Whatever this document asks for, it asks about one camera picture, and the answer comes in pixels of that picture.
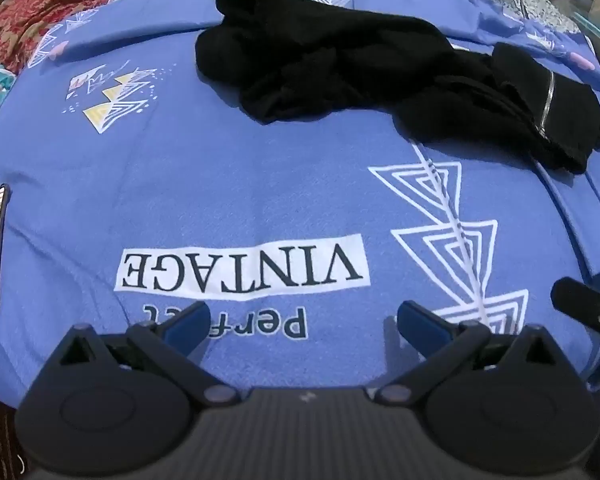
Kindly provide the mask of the blue printed bedsheet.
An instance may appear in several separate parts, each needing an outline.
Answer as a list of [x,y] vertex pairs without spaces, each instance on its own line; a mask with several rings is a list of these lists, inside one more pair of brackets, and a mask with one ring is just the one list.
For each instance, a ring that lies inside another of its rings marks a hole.
[[498,333],[546,326],[600,383],[600,335],[555,311],[600,273],[600,152],[573,177],[490,146],[408,140],[380,110],[261,125],[195,64],[214,0],[119,0],[44,36],[0,108],[0,400],[66,331],[196,300],[231,384],[378,385],[418,361],[415,300]]

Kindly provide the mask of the black pants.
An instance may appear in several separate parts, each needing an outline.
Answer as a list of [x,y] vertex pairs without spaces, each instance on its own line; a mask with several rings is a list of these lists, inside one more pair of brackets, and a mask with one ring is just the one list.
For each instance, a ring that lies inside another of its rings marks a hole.
[[408,18],[310,0],[215,0],[222,22],[195,46],[198,70],[264,124],[385,110],[421,141],[495,145],[582,174],[600,151],[591,87],[511,44],[457,50]]

